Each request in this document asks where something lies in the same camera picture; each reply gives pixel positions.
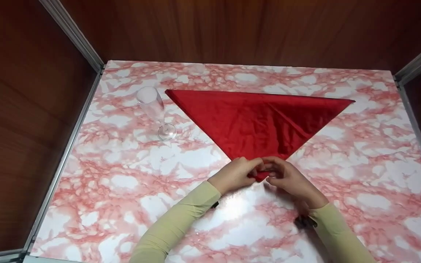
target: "hand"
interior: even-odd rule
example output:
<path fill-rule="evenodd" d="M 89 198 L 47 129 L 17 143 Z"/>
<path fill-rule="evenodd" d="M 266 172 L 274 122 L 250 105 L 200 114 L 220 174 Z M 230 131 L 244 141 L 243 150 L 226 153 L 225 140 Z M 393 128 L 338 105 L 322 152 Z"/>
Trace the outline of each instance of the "hand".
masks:
<path fill-rule="evenodd" d="M 225 165 L 207 181 L 224 195 L 228 191 L 237 190 L 254 183 L 256 179 L 249 178 L 248 174 L 256 175 L 255 168 L 262 165 L 261 158 L 247 160 L 245 157 L 239 157 Z"/>
<path fill-rule="evenodd" d="M 328 199 L 295 166 L 279 157 L 263 157 L 262 171 L 270 171 L 268 183 L 282 188 L 306 202 L 311 209 L 321 208 Z"/>

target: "sleeve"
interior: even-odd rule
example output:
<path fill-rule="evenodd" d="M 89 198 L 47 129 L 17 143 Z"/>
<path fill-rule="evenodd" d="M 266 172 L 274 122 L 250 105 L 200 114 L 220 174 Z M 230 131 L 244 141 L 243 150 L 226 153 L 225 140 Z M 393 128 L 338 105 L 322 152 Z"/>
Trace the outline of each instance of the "sleeve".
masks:
<path fill-rule="evenodd" d="M 132 253 L 130 263 L 162 263 L 193 222 L 221 197 L 208 181 L 202 182 L 174 205 L 145 232 Z"/>
<path fill-rule="evenodd" d="M 322 208 L 311 209 L 310 217 L 318 224 L 315 228 L 316 233 L 334 262 L 376 262 L 333 204 L 328 203 Z"/>

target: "pink marble pattern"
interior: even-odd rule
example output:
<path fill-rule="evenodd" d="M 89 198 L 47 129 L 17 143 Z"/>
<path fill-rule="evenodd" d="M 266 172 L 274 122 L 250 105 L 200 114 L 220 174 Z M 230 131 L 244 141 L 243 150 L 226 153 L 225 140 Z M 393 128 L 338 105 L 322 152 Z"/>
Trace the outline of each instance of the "pink marble pattern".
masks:
<path fill-rule="evenodd" d="M 156 87 L 178 136 L 163 143 L 135 92 Z M 381 262 L 421 262 L 421 149 L 382 70 L 110 61 L 42 223 L 32 256 L 127 262 L 147 228 L 229 159 L 167 88 L 349 98 L 290 157 Z M 224 197 L 168 262 L 327 262 L 293 204 L 265 183 Z"/>

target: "red napkin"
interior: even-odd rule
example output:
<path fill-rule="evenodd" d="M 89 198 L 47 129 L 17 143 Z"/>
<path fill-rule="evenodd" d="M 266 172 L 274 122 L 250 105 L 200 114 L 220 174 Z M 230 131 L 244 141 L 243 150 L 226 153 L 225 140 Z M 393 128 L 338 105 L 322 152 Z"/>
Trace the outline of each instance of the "red napkin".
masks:
<path fill-rule="evenodd" d="M 289 158 L 353 100 L 224 91 L 165 93 L 231 159 Z M 259 173 L 262 181 L 267 173 Z"/>

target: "wine glass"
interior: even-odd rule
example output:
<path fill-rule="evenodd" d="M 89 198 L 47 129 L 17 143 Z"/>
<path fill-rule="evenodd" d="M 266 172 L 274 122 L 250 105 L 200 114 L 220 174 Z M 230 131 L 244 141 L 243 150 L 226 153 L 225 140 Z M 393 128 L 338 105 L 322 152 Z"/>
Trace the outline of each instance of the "wine glass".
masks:
<path fill-rule="evenodd" d="M 143 87 L 136 94 L 139 107 L 153 121 L 160 122 L 157 135 L 162 141 L 169 141 L 177 135 L 177 128 L 171 123 L 165 123 L 165 107 L 159 92 L 154 87 Z"/>

